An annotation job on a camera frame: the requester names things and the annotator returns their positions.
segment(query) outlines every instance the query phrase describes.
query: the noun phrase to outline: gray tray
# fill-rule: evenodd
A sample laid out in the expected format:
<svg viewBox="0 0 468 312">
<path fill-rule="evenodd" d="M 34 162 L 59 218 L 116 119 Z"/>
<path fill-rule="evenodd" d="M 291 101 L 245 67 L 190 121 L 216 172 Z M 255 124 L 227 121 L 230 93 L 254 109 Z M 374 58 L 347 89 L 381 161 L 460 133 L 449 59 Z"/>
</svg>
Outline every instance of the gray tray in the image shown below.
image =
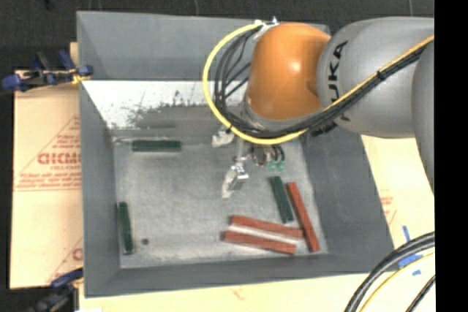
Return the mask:
<svg viewBox="0 0 468 312">
<path fill-rule="evenodd" d="M 80 89 L 87 296 L 368 272 L 393 249 L 361 138 L 342 129 L 285 144 L 282 172 L 247 164 L 248 183 L 221 198 L 235 145 L 211 148 L 219 124 L 198 80 L 216 42 L 250 22 L 78 13 L 80 63 L 96 67 Z M 180 140 L 182 150 L 135 154 L 136 139 Z M 298 184 L 321 251 L 300 242 L 284 256 L 220 240 L 231 214 L 281 222 L 272 175 Z M 118 236 L 120 201 L 129 205 L 132 255 Z"/>
</svg>

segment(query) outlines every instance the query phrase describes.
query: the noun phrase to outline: yellow cable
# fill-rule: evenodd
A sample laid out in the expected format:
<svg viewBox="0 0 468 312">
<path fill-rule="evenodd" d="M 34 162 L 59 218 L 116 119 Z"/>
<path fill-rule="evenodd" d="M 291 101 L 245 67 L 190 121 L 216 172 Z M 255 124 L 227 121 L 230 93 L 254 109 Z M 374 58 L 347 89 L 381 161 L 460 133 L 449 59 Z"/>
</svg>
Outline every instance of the yellow cable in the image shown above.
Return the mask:
<svg viewBox="0 0 468 312">
<path fill-rule="evenodd" d="M 277 138 L 257 138 L 257 137 L 252 137 L 250 135 L 247 135 L 243 133 L 241 130 L 235 128 L 223 115 L 218 111 L 218 108 L 216 108 L 216 105 L 213 102 L 213 99 L 211 98 L 210 94 L 210 88 L 208 86 L 208 75 L 210 72 L 211 65 L 213 63 L 214 58 L 218 54 L 218 52 L 226 45 L 230 40 L 236 38 L 238 35 L 245 33 L 249 30 L 252 30 L 254 28 L 257 28 L 259 25 L 261 25 L 261 21 L 257 21 L 255 23 L 251 23 L 249 25 L 242 26 L 241 28 L 236 29 L 235 31 L 231 32 L 228 34 L 226 37 L 221 39 L 218 44 L 214 47 L 214 49 L 211 51 L 211 53 L 208 55 L 208 58 L 206 59 L 205 62 L 205 67 L 203 68 L 203 75 L 202 75 L 202 85 L 203 85 L 203 94 L 205 95 L 205 99 L 208 103 L 208 106 L 210 107 L 211 111 L 213 114 L 216 116 L 216 118 L 221 122 L 224 126 L 226 126 L 228 129 L 230 129 L 235 135 L 238 137 L 242 138 L 243 140 L 246 140 L 247 142 L 250 143 L 255 143 L 258 145 L 276 145 L 279 143 L 287 142 L 289 140 L 293 140 L 300 135 L 304 134 L 307 132 L 308 128 L 299 130 L 298 132 L 294 132 L 291 134 L 283 135 L 281 137 Z M 339 99 L 337 99 L 333 104 L 330 104 L 328 107 L 322 110 L 322 112 L 329 110 L 333 106 L 337 105 L 341 101 L 345 100 L 347 97 L 352 95 L 354 92 L 356 92 L 359 88 L 361 88 L 363 85 L 368 83 L 371 79 L 373 79 L 375 76 L 377 76 L 382 70 L 392 66 L 393 64 L 396 64 L 398 61 L 402 60 L 403 58 L 407 57 L 414 51 L 416 51 L 418 48 L 423 47 L 424 45 L 427 45 L 431 41 L 434 40 L 434 35 L 431 35 L 430 37 L 424 39 L 423 41 L 419 42 L 418 44 L 414 45 L 411 47 L 409 50 L 405 51 L 402 53 L 398 58 L 393 59 L 386 65 L 384 65 L 380 70 L 369 76 L 366 80 L 364 80 L 362 83 L 356 85 L 353 89 L 348 91 L 345 95 L 341 96 Z"/>
<path fill-rule="evenodd" d="M 392 274 L 390 277 L 388 277 L 385 281 L 383 281 L 379 287 L 377 287 L 374 292 L 371 294 L 371 296 L 366 300 L 366 302 L 363 304 L 359 312 L 364 312 L 366 308 L 369 307 L 371 304 L 372 300 L 376 298 L 377 295 L 382 291 L 382 288 L 385 287 L 389 282 L 394 280 L 397 277 L 400 277 L 402 274 L 405 274 L 407 271 L 407 268 L 414 268 L 416 265 L 421 266 L 423 263 L 427 262 L 430 260 L 433 256 L 435 255 L 435 251 L 431 252 L 430 254 L 424 255 L 423 257 L 416 259 L 414 262 L 410 262 L 407 266 L 401 268 L 400 270 L 397 270 L 394 274 Z"/>
</svg>

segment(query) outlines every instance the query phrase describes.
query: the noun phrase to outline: red stick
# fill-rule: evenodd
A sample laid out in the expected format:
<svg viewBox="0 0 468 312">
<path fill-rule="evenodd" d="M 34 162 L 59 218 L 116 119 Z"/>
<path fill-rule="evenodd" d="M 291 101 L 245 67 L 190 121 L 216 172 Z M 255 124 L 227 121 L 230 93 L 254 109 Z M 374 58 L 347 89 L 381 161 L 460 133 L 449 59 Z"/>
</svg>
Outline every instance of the red stick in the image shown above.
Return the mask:
<svg viewBox="0 0 468 312">
<path fill-rule="evenodd" d="M 266 232 L 279 233 L 294 238 L 302 238 L 304 236 L 304 233 L 301 229 L 295 227 L 286 227 L 285 225 L 261 221 L 246 216 L 232 215 L 231 224 L 239 225 L 242 227 L 251 227 L 254 229 L 265 230 Z"/>
<path fill-rule="evenodd" d="M 281 252 L 282 254 L 295 254 L 295 245 L 291 243 L 281 242 L 279 240 L 255 237 L 254 235 L 232 232 L 230 230 L 224 232 L 222 239 L 225 242 L 259 247 L 263 248 L 264 250 Z"/>
<path fill-rule="evenodd" d="M 307 247 L 309 247 L 309 251 L 319 251 L 319 240 L 317 239 L 317 235 L 315 234 L 314 227 L 312 226 L 312 222 L 310 221 L 309 214 L 307 213 L 306 206 L 304 205 L 297 185 L 295 182 L 289 182 L 286 184 L 286 187 L 290 194 L 291 203 L 294 207 L 296 217 L 304 230 L 304 235 Z"/>
</svg>

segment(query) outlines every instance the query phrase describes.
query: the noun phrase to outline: blue clamp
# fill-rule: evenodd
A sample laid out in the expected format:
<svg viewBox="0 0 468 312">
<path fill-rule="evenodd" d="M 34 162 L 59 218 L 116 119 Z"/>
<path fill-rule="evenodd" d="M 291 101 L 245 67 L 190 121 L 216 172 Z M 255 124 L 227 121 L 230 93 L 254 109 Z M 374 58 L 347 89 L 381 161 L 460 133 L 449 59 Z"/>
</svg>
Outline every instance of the blue clamp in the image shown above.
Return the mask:
<svg viewBox="0 0 468 312">
<path fill-rule="evenodd" d="M 32 69 L 23 73 L 23 76 L 8 75 L 1 80 L 1 87 L 6 91 L 27 91 L 33 88 L 58 85 L 75 81 L 77 78 L 90 77 L 94 74 L 91 65 L 76 67 L 66 50 L 58 52 L 62 70 L 54 69 L 43 52 L 38 52 L 33 61 Z"/>
<path fill-rule="evenodd" d="M 79 268 L 52 281 L 50 287 L 53 292 L 36 302 L 27 312 L 56 312 L 68 303 L 71 294 L 76 302 L 78 293 L 72 282 L 82 277 L 83 268 Z"/>
</svg>

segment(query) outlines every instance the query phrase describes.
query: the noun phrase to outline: green wooden block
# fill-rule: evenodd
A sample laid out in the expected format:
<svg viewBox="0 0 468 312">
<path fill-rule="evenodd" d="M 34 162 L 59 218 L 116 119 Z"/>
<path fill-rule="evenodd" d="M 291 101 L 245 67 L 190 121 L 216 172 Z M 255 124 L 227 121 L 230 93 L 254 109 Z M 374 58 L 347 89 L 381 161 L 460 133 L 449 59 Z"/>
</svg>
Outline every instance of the green wooden block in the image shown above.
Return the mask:
<svg viewBox="0 0 468 312">
<path fill-rule="evenodd" d="M 118 228 L 120 230 L 121 240 L 124 243 L 124 255 L 135 252 L 132 239 L 132 227 L 130 226 L 129 207 L 125 202 L 117 204 L 118 209 Z"/>
<path fill-rule="evenodd" d="M 178 140 L 134 140 L 133 152 L 181 152 L 182 144 Z"/>
<path fill-rule="evenodd" d="M 272 177 L 270 178 L 270 184 L 283 224 L 294 221 L 293 209 L 291 208 L 282 179 L 277 176 Z"/>
</svg>

